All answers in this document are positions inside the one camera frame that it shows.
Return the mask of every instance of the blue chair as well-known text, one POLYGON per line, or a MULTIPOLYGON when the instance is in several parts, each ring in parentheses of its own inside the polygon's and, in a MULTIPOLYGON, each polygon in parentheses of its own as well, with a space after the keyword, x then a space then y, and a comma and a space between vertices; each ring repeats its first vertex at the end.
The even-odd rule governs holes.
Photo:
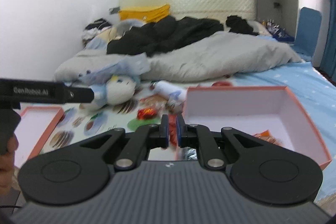
POLYGON ((295 42, 291 47, 304 61, 310 62, 314 55, 321 21, 319 11, 307 7, 301 9, 295 42))

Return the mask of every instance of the blue chair backrest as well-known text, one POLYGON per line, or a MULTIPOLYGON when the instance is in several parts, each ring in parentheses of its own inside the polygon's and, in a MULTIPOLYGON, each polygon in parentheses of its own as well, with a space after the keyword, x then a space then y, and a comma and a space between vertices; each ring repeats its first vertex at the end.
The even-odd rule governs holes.
POLYGON ((303 7, 300 12, 294 47, 312 57, 320 33, 322 16, 319 11, 303 7))

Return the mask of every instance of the gray ribbed surface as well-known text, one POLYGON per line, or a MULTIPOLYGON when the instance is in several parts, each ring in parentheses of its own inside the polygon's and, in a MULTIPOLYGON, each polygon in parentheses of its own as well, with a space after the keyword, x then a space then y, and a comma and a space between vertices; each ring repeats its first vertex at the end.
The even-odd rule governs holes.
POLYGON ((322 224, 329 219, 312 203, 272 208, 251 202, 233 189, 223 173, 206 171, 197 161, 174 162, 170 168, 167 163, 144 161, 134 171, 118 173, 105 191, 79 205, 48 208, 29 203, 12 220, 22 224, 322 224))

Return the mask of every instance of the white bottle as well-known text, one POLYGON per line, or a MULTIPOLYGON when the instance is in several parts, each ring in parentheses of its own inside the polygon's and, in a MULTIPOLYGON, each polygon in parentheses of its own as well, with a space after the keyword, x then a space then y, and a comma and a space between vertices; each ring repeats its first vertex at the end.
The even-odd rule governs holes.
POLYGON ((174 99, 178 102, 184 102, 187 91, 179 86, 173 85, 167 81, 152 82, 150 88, 154 93, 160 94, 166 99, 174 99))

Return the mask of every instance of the pillow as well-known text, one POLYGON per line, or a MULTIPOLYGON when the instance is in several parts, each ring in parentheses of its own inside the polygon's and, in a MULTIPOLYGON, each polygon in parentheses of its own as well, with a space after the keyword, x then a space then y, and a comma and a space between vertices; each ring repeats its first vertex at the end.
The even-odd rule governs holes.
POLYGON ((265 35, 267 37, 271 37, 272 35, 268 32, 268 30, 258 21, 248 20, 247 23, 253 27, 254 32, 258 32, 259 35, 265 35))
POLYGON ((139 19, 145 22, 158 22, 160 19, 169 15, 170 5, 156 7, 129 7, 121 9, 119 13, 120 20, 139 19))

